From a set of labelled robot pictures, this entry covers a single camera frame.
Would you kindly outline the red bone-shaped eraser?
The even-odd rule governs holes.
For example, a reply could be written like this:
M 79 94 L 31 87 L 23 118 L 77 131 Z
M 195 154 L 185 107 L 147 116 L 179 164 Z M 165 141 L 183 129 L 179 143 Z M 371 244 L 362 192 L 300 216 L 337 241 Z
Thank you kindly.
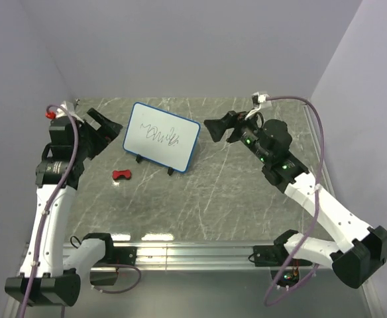
M 112 178 L 115 182 L 119 180 L 130 180 L 132 173 L 130 170 L 114 170 L 112 172 Z

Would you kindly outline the blue framed whiteboard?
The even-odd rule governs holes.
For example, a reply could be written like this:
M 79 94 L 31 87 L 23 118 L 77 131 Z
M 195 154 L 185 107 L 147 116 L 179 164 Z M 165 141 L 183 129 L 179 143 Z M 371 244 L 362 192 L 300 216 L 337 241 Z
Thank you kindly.
M 123 149 L 185 173 L 200 130 L 201 125 L 196 121 L 136 102 L 126 128 Z

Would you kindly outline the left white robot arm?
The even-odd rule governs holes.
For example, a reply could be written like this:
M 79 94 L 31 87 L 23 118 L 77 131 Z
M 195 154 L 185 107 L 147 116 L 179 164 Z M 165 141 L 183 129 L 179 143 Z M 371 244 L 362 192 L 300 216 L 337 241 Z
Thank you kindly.
M 64 105 L 46 109 L 50 142 L 36 167 L 37 202 L 30 244 L 19 273 L 5 282 L 5 292 L 22 305 L 71 307 L 91 268 L 96 264 L 108 266 L 115 260 L 109 233 L 87 234 L 68 259 L 63 255 L 83 163 L 105 150 L 123 128 L 95 109 L 87 114 L 99 124 L 98 129 Z

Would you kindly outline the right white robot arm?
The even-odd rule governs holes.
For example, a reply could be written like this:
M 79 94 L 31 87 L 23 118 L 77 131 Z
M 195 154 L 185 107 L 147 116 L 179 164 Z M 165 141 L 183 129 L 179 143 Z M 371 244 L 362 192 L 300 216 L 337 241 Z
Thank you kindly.
M 284 121 L 229 111 L 220 119 L 205 120 L 204 125 L 213 142 L 231 130 L 227 142 L 243 143 L 262 162 L 267 181 L 307 211 L 331 237 L 327 241 L 286 231 L 274 240 L 273 266 L 290 266 L 296 258 L 306 260 L 331 268 L 346 286 L 357 289 L 385 264 L 387 230 L 359 219 L 321 186 L 290 152 L 292 136 Z

